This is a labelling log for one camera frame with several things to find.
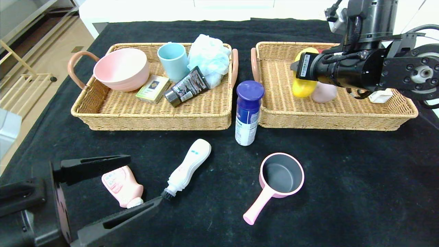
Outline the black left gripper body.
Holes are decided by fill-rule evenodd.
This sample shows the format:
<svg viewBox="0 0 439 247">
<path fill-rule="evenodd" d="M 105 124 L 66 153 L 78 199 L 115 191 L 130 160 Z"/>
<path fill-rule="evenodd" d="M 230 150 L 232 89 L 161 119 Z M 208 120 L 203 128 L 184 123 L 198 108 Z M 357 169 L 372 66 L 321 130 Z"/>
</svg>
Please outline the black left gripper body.
<svg viewBox="0 0 439 247">
<path fill-rule="evenodd" d="M 21 211 L 21 247 L 69 247 L 72 237 L 64 193 L 56 181 L 51 161 L 37 176 L 43 182 L 44 198 Z"/>
</svg>

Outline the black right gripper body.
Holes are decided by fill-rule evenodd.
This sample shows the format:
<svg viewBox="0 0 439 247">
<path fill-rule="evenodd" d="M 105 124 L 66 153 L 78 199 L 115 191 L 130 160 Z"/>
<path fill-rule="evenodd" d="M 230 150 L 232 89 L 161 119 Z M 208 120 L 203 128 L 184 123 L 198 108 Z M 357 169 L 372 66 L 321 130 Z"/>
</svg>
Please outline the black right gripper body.
<svg viewBox="0 0 439 247">
<path fill-rule="evenodd" d="M 299 61 L 296 61 L 295 77 L 302 80 L 337 81 L 334 74 L 336 63 L 326 61 L 333 56 L 334 53 L 301 53 Z"/>
</svg>

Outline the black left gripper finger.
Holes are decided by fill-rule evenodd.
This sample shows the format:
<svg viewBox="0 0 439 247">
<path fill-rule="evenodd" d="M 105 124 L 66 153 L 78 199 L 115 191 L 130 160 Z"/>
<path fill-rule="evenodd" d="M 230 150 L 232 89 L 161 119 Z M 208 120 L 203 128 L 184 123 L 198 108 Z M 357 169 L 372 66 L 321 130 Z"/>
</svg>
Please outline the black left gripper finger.
<svg viewBox="0 0 439 247">
<path fill-rule="evenodd" d="M 95 178 L 131 163 L 129 155 L 73 158 L 53 165 L 54 184 L 66 183 L 68 186 Z"/>
<path fill-rule="evenodd" d="M 71 242 L 71 247 L 119 247 L 134 233 L 136 222 L 149 220 L 159 211 L 163 197 L 158 196 L 140 206 L 114 213 L 94 223 L 91 223 L 77 232 L 78 239 Z"/>
</svg>

